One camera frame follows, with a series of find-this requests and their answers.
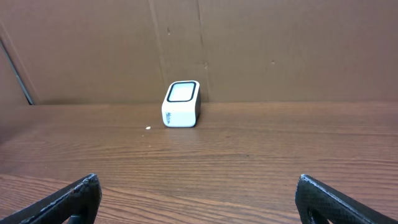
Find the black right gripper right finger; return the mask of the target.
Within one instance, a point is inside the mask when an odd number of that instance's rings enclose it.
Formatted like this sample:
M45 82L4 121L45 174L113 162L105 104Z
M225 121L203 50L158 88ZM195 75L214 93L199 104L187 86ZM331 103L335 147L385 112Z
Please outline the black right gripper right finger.
M302 223L391 223L387 217L313 177L302 174L297 182L295 204Z

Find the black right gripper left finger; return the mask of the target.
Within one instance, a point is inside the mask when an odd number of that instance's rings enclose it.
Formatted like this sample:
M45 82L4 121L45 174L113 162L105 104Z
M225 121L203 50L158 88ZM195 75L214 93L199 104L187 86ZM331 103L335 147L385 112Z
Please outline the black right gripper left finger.
M89 174L48 197L1 219L1 223L86 223L93 224L102 191L96 174Z

